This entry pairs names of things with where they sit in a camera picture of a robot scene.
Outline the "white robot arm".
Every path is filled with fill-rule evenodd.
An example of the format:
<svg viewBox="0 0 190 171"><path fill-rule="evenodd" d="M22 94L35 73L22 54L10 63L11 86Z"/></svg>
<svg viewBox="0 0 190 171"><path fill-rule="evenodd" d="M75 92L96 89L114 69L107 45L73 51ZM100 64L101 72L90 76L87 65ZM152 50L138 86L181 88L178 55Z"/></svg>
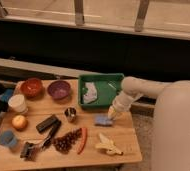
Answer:
<svg viewBox="0 0 190 171"><path fill-rule="evenodd" d="M121 82L121 91L116 95L108 110L108 118L114 120L123 112L127 112L132 104L145 96L156 99L170 82L159 82L136 78L125 77Z"/></svg>

